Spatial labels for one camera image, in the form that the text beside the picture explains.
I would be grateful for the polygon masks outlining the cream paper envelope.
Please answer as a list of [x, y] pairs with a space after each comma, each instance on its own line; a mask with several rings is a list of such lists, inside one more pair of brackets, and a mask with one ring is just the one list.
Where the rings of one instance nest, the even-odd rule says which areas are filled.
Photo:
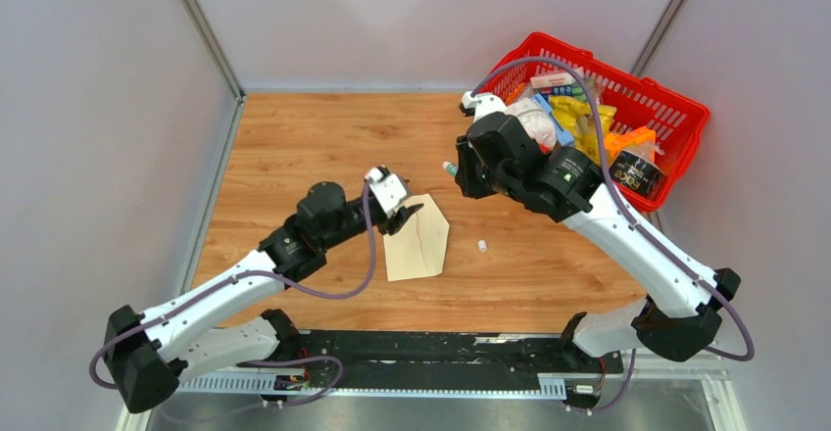
[[409, 208], [422, 204], [395, 235], [384, 235], [386, 277], [390, 282], [440, 275], [448, 248], [450, 223], [431, 195], [415, 195]]

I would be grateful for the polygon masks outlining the green white glue stick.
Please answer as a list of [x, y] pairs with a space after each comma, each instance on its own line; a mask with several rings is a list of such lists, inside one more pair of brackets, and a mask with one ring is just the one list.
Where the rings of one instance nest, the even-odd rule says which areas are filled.
[[451, 176], [455, 177], [459, 171], [459, 167], [456, 164], [451, 162], [445, 161], [442, 164], [442, 168]]

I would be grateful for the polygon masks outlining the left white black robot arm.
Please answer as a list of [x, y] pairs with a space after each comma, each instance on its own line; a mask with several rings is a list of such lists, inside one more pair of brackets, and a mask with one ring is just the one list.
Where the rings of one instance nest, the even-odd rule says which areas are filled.
[[220, 322], [286, 290], [325, 298], [302, 281], [343, 242], [363, 233], [398, 233], [422, 208], [407, 203], [411, 196], [406, 180], [383, 168], [366, 176], [353, 200], [336, 182], [313, 185], [294, 215], [226, 271], [153, 308], [113, 311], [89, 365], [91, 379], [118, 391], [127, 410], [139, 413], [165, 402], [182, 383], [228, 366], [294, 364], [300, 342], [283, 311], [265, 311], [237, 327], [221, 328]]

